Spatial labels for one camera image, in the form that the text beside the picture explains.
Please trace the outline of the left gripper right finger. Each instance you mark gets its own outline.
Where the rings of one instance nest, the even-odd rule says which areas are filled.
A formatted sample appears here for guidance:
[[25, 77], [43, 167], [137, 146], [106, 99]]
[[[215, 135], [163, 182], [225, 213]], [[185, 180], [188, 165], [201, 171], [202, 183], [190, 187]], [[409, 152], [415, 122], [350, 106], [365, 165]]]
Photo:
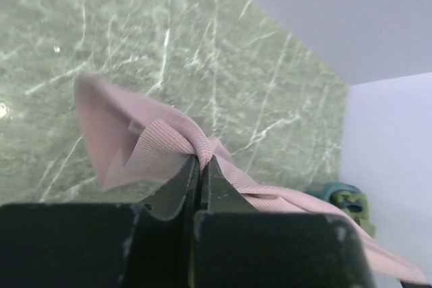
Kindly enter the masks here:
[[209, 212], [252, 213], [250, 204], [224, 177], [216, 158], [212, 158], [200, 176], [200, 209]]

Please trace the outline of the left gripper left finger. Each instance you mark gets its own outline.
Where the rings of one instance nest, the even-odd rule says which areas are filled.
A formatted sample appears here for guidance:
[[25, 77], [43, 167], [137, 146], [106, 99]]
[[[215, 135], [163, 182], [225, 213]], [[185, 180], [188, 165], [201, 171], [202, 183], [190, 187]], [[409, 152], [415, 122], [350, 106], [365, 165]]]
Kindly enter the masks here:
[[190, 156], [171, 179], [140, 203], [157, 219], [174, 219], [181, 213], [188, 192], [191, 190], [194, 195], [198, 180], [199, 161]]

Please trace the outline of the pink tank top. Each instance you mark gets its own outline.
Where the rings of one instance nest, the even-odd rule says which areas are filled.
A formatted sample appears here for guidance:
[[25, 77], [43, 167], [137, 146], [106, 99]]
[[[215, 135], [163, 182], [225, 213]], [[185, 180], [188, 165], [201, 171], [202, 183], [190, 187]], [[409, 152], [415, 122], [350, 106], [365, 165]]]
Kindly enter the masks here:
[[104, 190], [143, 179], [165, 183], [194, 155], [201, 167], [216, 159], [223, 177], [259, 211], [342, 215], [337, 207], [308, 194], [258, 184], [234, 165], [217, 138], [207, 137], [187, 115], [147, 95], [94, 76], [79, 76], [74, 104]]

